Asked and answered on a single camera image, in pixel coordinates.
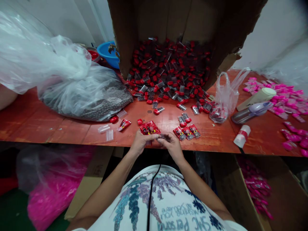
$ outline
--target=plastic bag of dark beads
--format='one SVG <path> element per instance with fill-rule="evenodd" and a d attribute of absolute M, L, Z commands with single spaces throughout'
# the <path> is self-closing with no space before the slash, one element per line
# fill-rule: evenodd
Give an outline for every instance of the plastic bag of dark beads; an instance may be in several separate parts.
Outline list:
<path fill-rule="evenodd" d="M 16 93 L 37 87 L 52 110 L 91 121 L 108 121 L 133 101 L 117 74 L 92 62 L 85 48 L 62 36 L 42 36 L 22 19 L 0 14 L 0 21 L 0 37 L 8 42 L 0 47 L 0 83 Z"/>

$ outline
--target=pink plastic bag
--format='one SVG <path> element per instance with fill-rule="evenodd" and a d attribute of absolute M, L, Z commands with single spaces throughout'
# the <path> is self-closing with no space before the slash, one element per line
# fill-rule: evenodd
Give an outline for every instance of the pink plastic bag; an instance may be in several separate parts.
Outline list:
<path fill-rule="evenodd" d="M 46 230 L 70 205 L 95 147 L 30 145 L 17 157 L 19 189 L 29 194 L 28 216 Z"/>

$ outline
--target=cardboard box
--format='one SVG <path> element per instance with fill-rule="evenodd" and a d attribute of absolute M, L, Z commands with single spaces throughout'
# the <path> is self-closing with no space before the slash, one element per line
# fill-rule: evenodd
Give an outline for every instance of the cardboard box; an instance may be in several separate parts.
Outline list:
<path fill-rule="evenodd" d="M 249 231 L 308 230 L 308 195 L 280 157 L 249 156 L 267 176 L 267 198 L 274 220 L 257 213 L 235 155 L 211 155 L 219 198 L 233 218 Z"/>
<path fill-rule="evenodd" d="M 97 146 L 64 219 L 71 220 L 102 183 L 114 147 Z"/>
<path fill-rule="evenodd" d="M 127 78 L 134 46 L 158 36 L 183 42 L 211 42 L 215 48 L 207 90 L 221 71 L 240 59 L 237 54 L 260 16 L 267 0 L 108 0 L 120 70 Z"/>

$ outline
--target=black cable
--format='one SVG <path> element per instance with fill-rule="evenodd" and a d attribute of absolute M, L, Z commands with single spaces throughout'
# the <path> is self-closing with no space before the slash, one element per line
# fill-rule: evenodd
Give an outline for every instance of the black cable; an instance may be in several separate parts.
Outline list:
<path fill-rule="evenodd" d="M 155 175 L 152 178 L 152 182 L 151 182 L 151 190 L 150 190 L 150 197 L 149 197 L 149 204 L 148 204 L 148 224 L 147 224 L 147 231 L 150 231 L 150 210 L 151 210 L 151 200 L 152 200 L 152 188 L 153 188 L 153 181 L 156 177 L 156 175 L 158 174 L 159 170 L 160 170 L 161 164 L 159 165 L 159 168 L 157 170 L 157 172 L 155 173 Z"/>

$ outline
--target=clear plastic bag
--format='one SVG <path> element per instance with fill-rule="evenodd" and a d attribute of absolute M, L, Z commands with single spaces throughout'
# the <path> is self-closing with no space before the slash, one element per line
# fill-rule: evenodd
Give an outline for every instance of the clear plastic bag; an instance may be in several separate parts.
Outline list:
<path fill-rule="evenodd" d="M 130 102 L 117 74 L 91 61 L 68 38 L 41 35 L 0 12 L 0 83 L 18 94 L 37 87 L 38 97 L 68 117 L 108 121 Z"/>
<path fill-rule="evenodd" d="M 215 105 L 210 112 L 210 119 L 213 122 L 222 124 L 226 121 L 228 115 L 233 113 L 239 96 L 238 87 L 249 73 L 250 69 L 248 67 L 244 68 L 231 84 L 226 72 L 222 72 L 219 75 L 216 81 Z M 226 78 L 226 83 L 225 85 L 220 85 L 220 78 L 223 75 Z"/>
<path fill-rule="evenodd" d="M 29 145 L 17 156 L 19 189 L 29 194 L 28 216 L 46 230 L 70 205 L 95 147 Z"/>

